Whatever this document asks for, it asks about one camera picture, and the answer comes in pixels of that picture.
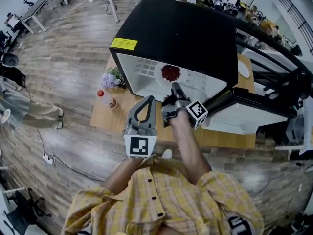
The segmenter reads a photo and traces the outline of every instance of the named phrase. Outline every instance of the hand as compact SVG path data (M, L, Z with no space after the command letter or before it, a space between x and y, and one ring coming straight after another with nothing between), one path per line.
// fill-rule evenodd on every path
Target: hand
M189 115L187 110L185 109L180 109L177 112L177 116L175 118L172 118L169 120L169 124L172 128L185 128L185 127L190 127L189 123Z

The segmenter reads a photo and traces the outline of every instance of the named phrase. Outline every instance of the red beans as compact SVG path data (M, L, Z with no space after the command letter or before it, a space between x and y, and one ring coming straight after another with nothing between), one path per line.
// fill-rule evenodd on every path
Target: red beans
M180 76L180 69L171 65L164 65L161 69L162 77L169 82L176 81Z

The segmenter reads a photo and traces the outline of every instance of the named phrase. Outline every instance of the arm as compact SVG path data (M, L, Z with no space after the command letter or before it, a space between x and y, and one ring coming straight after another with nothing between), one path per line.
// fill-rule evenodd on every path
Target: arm
M173 128L189 181L195 185L204 174L212 170L211 166L200 151L188 120L188 113L180 110L177 117L171 119L169 123Z
M142 161L143 159L141 158L127 158L101 184L101 186L116 195L120 194L126 188L132 174L137 170Z

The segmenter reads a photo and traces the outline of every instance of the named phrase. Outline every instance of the cable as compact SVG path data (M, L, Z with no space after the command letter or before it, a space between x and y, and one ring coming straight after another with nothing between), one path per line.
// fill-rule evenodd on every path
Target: cable
M112 14L109 14L109 13L108 13L108 9L109 9L110 2L109 2L109 1L105 1L105 0L100 0L100 1L102 1L102 2L107 2L107 3L108 3L107 9L106 9L106 13L107 13L107 15L113 15L113 13L112 13Z
M48 23L48 24L45 26L45 28L48 28L48 26L49 26L51 23L53 23L53 22L55 22L55 21L57 21L57 20L67 18L70 14L72 14L73 12L75 12L76 9L77 9L79 6L83 5L83 4L86 3L87 1L88 1L88 0L84 0L83 2L81 2L80 4L78 4L77 6L71 8L71 9L66 13L66 16L65 16L65 17L56 18L56 19L52 20L50 23ZM30 35L30 36L28 36L24 41L22 41L22 42L20 43L19 48L21 48L22 44L25 43L25 42L26 42L29 38L31 38L32 36L33 36L33 35Z
M43 141L43 138L41 137L41 134L40 134L40 132L39 132L38 129L37 129L37 131L38 131L39 137L40 137L40 139L41 139L41 142L43 143L43 150L44 150L44 155L45 155L45 145L44 145L44 141Z
M31 95L30 95L30 93L29 93L29 90L26 88L26 86L24 86L24 87L25 87L25 89L28 91L29 98L31 99ZM38 134L39 134L39 137L40 137L41 141L38 141L38 140L36 140L36 139L31 139L31 138L29 138L28 136L24 135L24 133L21 132L14 124L12 124L12 125L13 125L24 137L26 137L26 138L28 138L28 139L30 139L30 140L36 141L36 142L41 142L41 143L43 144L43 150L44 150L43 155L45 155L45 146L47 146L47 147L50 149L51 153L52 153L51 155L48 156L48 158L50 158L51 156L53 156L53 163L55 162L55 158L57 158L57 159L60 160L61 163L64 164L64 166L67 167L68 169L70 169L70 170L72 170L72 171L74 171L74 172L76 172L76 173L78 173L78 174L80 174L80 175L83 175L83 176L85 176L85 177L87 177L87 178L89 178L89 179L91 179L91 180L100 181L100 182L103 181L103 180L91 178L91 177L89 177L89 176L87 176L87 175L85 175L85 174L83 174L83 173L81 173L81 172L79 172L79 171L76 171L76 170L74 170L74 169L68 167L59 157L55 156L55 154L54 154L53 151L51 150L50 146L48 146L48 145L46 145L46 144L44 143L44 140L43 140L43 138L42 138L42 136L41 136L41 134L40 134L40 132L39 132L38 129L37 129L37 131L38 131Z
M27 92L28 92L28 94L29 94L29 98L32 100L31 95L30 95L30 93L29 93L29 90L28 90L28 88L26 88L26 85L24 85L24 88L27 90Z
M84 173L81 173L81 172L79 172L79 171L77 171L77 170L74 170L74 169L68 167L59 157L57 157L57 156L55 156L55 155L50 155L49 157L51 157L51 156L54 156L54 158L57 158L58 160L60 160L60 162L61 162L66 168L68 168L68 169L70 169L70 170L72 170L72 171L74 171L74 172L76 172L76 173L78 173L78 174L80 174L80 175L83 175L83 176L85 176L85 177L87 177L87 178L89 178L89 179L91 179L91 180L94 180L94 181L100 181L100 182L103 181L103 180L100 180L100 179L91 178L91 177L87 176L87 175L84 174Z
M295 169L295 170L291 170L291 171L287 171L287 172L285 172L284 174L282 174L282 175L280 175L280 176L277 176L277 177L275 177L275 178L272 178L270 181L268 181L268 183L262 188L262 190L260 190L252 199L255 199L256 198L256 196L258 196L262 191L264 191L264 189L270 184L270 182L272 182L274 179L277 179L277 178L280 178L280 177L283 177L283 176L285 176L287 173L290 173L290 172L293 172L293 171L296 171L296 170L301 170L303 167L305 167L305 165L304 164L301 164L301 163L296 163L297 164L297 166L300 166L300 168L298 168L298 169Z

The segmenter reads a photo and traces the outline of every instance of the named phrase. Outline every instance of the shoe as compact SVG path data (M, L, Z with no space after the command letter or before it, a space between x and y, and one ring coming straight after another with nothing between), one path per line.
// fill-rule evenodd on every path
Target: shoe
M173 155L173 152L171 149L166 149L163 154L162 154L162 158L163 159L171 159Z
M60 112L60 113L59 113L59 117L62 118L62 117L64 116L64 111L60 108L60 109L59 109L59 112Z
M58 124L57 124L57 128L56 129L62 129L62 127L63 127L63 123L62 122L57 122Z

